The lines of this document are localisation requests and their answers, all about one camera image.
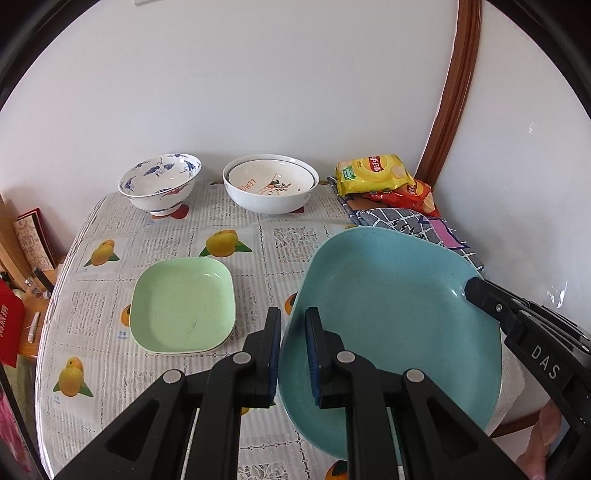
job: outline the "human hand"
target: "human hand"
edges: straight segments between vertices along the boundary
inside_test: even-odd
[[[556,440],[562,422],[562,414],[552,401],[540,410],[540,418],[531,430],[527,449],[515,462],[530,480],[545,480],[546,457],[550,452],[550,444]]]

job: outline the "white bowl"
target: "white bowl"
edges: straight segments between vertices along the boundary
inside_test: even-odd
[[[277,194],[257,194],[259,189],[247,189],[251,190],[246,191],[242,190],[239,187],[234,186],[230,180],[230,174],[237,168],[237,166],[241,166],[251,161],[255,160],[279,160],[281,163],[288,163],[293,164],[294,166],[301,167],[308,172],[313,179],[312,184],[307,190],[301,190],[298,192],[291,192],[288,195],[277,195]],[[250,167],[243,167],[244,170],[240,171],[250,171]],[[301,172],[301,178],[306,178],[306,172]],[[308,200],[310,200],[310,196],[312,195],[312,191],[318,185],[319,177],[318,172],[312,168],[307,163],[302,162],[296,158],[286,157],[284,155],[271,155],[271,154],[255,154],[255,155],[247,155],[246,157],[237,158],[236,160],[230,162],[226,167],[223,169],[223,182],[226,187],[226,191],[228,195],[234,202],[240,205],[242,208],[246,210],[250,210],[251,212],[256,213],[265,213],[267,215],[276,215],[280,213],[290,213],[298,208],[303,207]]]
[[[279,197],[307,192],[314,185],[314,177],[304,167],[269,159],[237,165],[228,174],[228,181],[243,192]]]
[[[189,196],[200,170],[201,161],[192,155],[160,155],[130,168],[119,180],[119,191],[141,210],[170,215]]]

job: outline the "blue and white porcelain bowl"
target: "blue and white porcelain bowl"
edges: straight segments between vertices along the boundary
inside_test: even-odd
[[[170,215],[189,196],[200,170],[201,161],[192,155],[160,155],[130,168],[119,180],[119,191],[141,210]]]

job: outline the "brown wooden door frame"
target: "brown wooden door frame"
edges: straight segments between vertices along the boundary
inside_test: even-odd
[[[435,185],[462,118],[480,43],[482,0],[459,0],[452,60],[427,146],[415,178]]]

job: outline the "yellow chip bag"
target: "yellow chip bag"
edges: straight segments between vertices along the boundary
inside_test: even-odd
[[[396,155],[358,158],[336,166],[339,195],[396,190],[414,180]]]

